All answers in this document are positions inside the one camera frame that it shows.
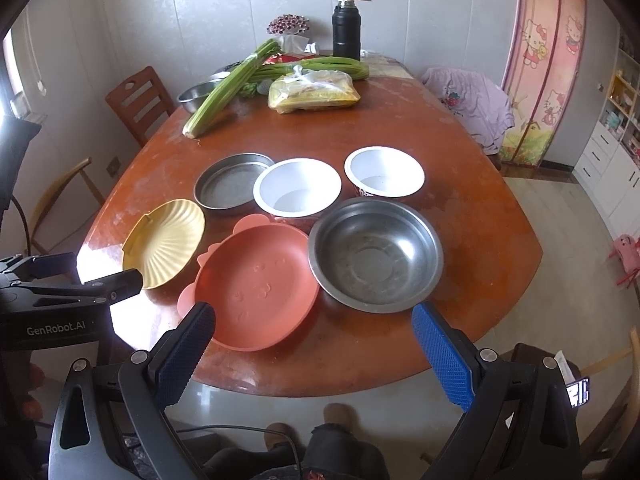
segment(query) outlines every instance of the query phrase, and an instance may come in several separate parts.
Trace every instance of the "yellow plate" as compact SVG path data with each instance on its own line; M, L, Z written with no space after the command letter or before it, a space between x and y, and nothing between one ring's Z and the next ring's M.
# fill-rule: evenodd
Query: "yellow plate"
M142 288L163 285L180 272L204 232L204 213L191 200L171 200L144 215L122 246L122 269L142 273Z

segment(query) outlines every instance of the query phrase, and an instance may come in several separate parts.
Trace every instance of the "yellow food in plastic bag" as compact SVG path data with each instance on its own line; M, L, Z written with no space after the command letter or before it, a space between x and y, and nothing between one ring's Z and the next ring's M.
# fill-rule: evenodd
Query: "yellow food in plastic bag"
M293 74L282 76L271 84L268 103L277 113L287 114L297 108L347 107L359 100L360 95L349 74L337 70L302 70L296 65Z

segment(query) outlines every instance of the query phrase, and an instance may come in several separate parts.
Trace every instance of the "black bottle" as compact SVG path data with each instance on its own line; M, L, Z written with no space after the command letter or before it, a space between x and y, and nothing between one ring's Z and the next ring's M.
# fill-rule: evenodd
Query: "black bottle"
M338 0L334 24L334 56L360 60L360 13L353 0Z

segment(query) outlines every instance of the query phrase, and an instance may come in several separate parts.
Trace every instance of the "table top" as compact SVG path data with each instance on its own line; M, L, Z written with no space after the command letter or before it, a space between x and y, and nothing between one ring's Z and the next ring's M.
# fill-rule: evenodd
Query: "table top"
M344 200L354 196L345 158L363 146L392 146L415 157L426 175L406 203L431 222L444 250L444 272L430 300L472 341L482 337L513 308L540 264L542 248L529 221L478 145L420 83L372 77L356 82L356 89L362 100L354 107L321 112L279 115L263 97L235 100L198 140L183 137L188 115L179 108L136 156L95 219L78 255L82 280L121 270L121 247L138 219L169 200L193 199L197 178L220 158L257 152L276 161L324 160L340 173ZM229 235L238 218L207 211L196 254ZM112 305L116 333L136 349L150 349L180 322L177 298L197 270L194 257L167 284ZM410 312L368 314L321 290L308 317L284 341L258 352L211 342L193 377L226 390L282 397L391 383L429 367Z

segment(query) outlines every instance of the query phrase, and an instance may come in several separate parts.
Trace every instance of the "phone screen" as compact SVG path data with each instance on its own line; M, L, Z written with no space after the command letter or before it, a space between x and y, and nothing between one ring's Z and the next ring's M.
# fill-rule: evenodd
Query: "phone screen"
M589 400L589 378L585 377L566 386L571 405L576 408Z

